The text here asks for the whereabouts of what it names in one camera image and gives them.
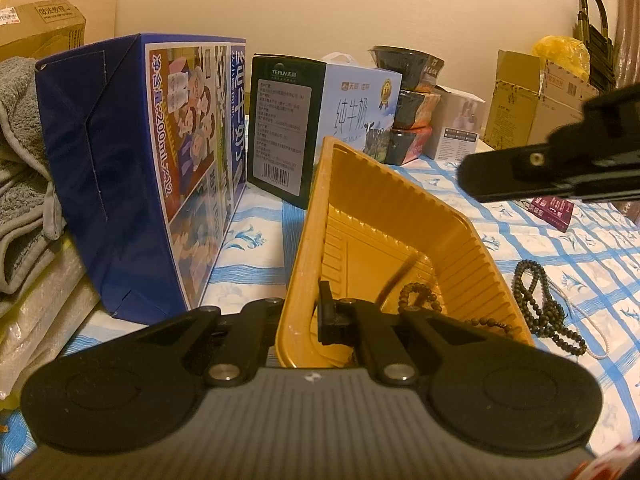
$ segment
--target brown curtain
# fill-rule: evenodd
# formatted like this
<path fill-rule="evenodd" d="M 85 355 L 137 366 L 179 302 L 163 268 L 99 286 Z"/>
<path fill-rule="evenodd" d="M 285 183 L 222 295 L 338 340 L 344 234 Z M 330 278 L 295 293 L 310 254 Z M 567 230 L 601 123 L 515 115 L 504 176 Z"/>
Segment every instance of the brown curtain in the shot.
<path fill-rule="evenodd" d="M 616 87 L 640 82 L 640 0 L 618 0 L 615 48 Z M 640 226 L 640 202 L 613 202 L 613 205 Z"/>

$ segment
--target yellow plastic basket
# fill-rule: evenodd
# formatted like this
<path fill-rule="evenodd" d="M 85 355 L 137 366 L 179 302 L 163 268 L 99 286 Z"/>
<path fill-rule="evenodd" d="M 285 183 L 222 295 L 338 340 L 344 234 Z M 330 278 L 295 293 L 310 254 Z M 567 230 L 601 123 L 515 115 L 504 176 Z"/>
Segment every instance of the yellow plastic basket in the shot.
<path fill-rule="evenodd" d="M 427 283 L 443 314 L 459 320 L 493 317 L 512 325 L 517 341 L 533 345 L 511 291 L 471 222 L 390 168 L 325 137 L 276 336 L 280 363 L 347 365 L 351 348 L 318 342 L 318 280 L 330 282 L 335 299 L 375 301 L 412 258 L 412 268 L 382 304 L 384 312 L 398 312 L 403 285 Z"/>

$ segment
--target blue milk carton box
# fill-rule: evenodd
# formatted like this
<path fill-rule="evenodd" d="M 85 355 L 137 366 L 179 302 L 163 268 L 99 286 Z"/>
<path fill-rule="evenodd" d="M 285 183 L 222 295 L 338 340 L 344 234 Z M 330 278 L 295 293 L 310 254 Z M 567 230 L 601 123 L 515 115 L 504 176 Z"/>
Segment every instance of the blue milk carton box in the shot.
<path fill-rule="evenodd" d="M 248 179 L 306 209 L 322 140 L 384 162 L 402 75 L 294 56 L 254 56 Z"/>
<path fill-rule="evenodd" d="M 200 304 L 245 185 L 244 49 L 137 34 L 36 66 L 63 215 L 114 317 Z"/>

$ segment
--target gray ribbed panel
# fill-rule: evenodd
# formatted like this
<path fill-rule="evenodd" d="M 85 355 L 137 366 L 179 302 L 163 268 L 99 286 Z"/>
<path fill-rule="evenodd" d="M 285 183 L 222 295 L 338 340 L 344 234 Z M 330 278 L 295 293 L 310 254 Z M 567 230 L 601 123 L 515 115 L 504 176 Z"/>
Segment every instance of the gray ribbed panel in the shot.
<path fill-rule="evenodd" d="M 8 478 L 563 480 L 591 458 L 498 457 L 459 442 L 415 393 L 376 384 L 366 370 L 311 373 L 261 368 L 250 384 L 211 390 L 193 419 L 152 446 L 97 458 L 42 446 Z"/>

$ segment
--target purple box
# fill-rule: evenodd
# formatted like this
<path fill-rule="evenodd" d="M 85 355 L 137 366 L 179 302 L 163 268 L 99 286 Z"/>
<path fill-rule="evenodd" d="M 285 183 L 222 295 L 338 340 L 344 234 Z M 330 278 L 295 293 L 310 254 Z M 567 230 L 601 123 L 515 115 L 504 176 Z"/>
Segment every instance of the purple box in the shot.
<path fill-rule="evenodd" d="M 526 200 L 516 200 L 521 208 L 537 216 L 563 233 L 569 228 L 574 204 L 557 196 L 539 196 Z"/>

